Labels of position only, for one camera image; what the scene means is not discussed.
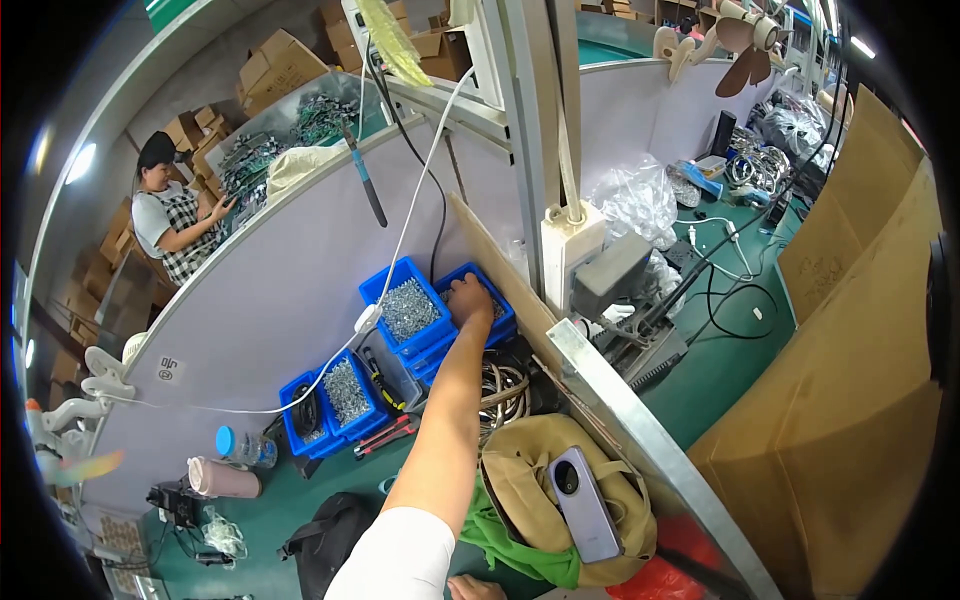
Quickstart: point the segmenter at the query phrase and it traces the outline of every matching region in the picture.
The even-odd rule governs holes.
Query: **purple smartphone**
[[[620,534],[580,446],[572,445],[558,456],[549,472],[580,560],[596,563],[623,554]]]

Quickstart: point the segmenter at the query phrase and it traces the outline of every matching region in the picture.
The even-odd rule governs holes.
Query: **pink thermos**
[[[246,467],[235,468],[203,456],[187,459],[186,466],[190,487],[197,493],[235,498],[256,498],[260,495],[260,480]]]

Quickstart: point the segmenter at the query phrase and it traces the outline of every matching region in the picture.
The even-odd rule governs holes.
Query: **label sticker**
[[[161,356],[156,368],[156,380],[171,385],[179,385],[186,371],[186,364],[172,356]]]

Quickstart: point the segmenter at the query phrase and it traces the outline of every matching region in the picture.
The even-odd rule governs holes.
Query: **fluorescent light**
[[[29,369],[31,365],[34,364],[34,341],[31,340],[27,342],[27,352],[24,354],[23,365],[24,369]]]
[[[837,0],[827,0],[827,10],[830,12],[830,30],[835,36],[840,35],[840,26],[837,24]]]
[[[73,159],[73,164],[70,166],[70,172],[66,175],[67,185],[84,176],[84,173],[86,173],[86,171],[90,168],[90,165],[93,164],[93,153],[96,151],[96,144],[87,144],[82,150],[80,150],[80,153],[77,154],[77,157]]]
[[[870,46],[857,39],[856,36],[851,36],[850,41],[853,42],[853,45],[856,46],[860,52],[867,55],[868,59],[872,59],[876,56],[876,52],[871,50]]]

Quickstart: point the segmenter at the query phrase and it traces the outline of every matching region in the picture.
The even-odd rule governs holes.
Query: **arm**
[[[202,219],[199,223],[191,225],[183,231],[174,231],[173,228],[168,228],[160,235],[160,238],[156,240],[156,246],[167,252],[179,252],[183,250],[195,242],[201,235],[209,231],[217,222],[226,217],[234,204],[236,204],[235,198],[230,201],[230,204],[227,206],[223,206],[223,203],[217,203],[216,206],[211,208],[207,218]]]
[[[443,520],[456,539],[476,479],[483,349],[493,305],[476,276],[468,274],[466,282],[453,282],[449,308],[460,334],[440,365],[417,440],[381,512],[423,509]]]

